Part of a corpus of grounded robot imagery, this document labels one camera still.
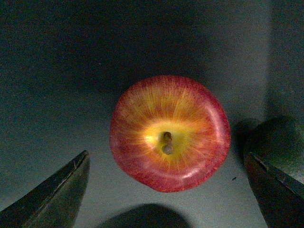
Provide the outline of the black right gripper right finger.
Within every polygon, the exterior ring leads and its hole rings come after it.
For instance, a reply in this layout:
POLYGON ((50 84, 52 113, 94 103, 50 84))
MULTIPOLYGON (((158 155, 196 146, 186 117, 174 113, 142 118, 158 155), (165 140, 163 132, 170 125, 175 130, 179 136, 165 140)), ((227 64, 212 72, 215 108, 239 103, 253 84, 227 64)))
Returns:
POLYGON ((252 192, 269 228, 304 226, 304 184, 253 153, 244 156, 252 192))

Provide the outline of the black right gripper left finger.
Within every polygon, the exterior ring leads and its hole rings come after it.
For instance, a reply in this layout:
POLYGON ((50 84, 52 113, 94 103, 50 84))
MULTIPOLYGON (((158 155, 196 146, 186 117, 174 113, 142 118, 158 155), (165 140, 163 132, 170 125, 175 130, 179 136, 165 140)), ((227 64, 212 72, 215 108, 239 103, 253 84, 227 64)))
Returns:
POLYGON ((0 213, 2 228, 71 228, 89 179, 90 156, 83 151, 0 213))

